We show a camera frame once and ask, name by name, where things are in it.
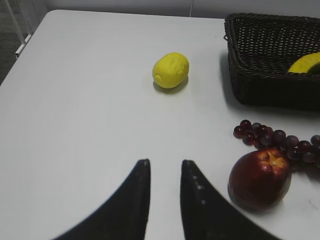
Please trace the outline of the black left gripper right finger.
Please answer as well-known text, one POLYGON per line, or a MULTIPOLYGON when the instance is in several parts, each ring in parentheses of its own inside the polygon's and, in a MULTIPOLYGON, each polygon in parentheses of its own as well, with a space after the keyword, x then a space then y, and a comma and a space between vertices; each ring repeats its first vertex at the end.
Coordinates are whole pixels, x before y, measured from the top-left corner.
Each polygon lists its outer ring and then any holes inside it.
POLYGON ((236 210, 193 160, 181 165, 180 210, 186 240, 276 240, 236 210))

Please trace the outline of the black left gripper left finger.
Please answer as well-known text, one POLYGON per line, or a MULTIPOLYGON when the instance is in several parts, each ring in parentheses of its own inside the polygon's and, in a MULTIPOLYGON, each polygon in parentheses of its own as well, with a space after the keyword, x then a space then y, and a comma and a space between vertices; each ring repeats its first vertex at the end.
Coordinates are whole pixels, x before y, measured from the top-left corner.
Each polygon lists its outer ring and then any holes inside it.
POLYGON ((58 240, 143 240, 151 199, 151 164, 138 160, 121 186, 95 212, 58 240))

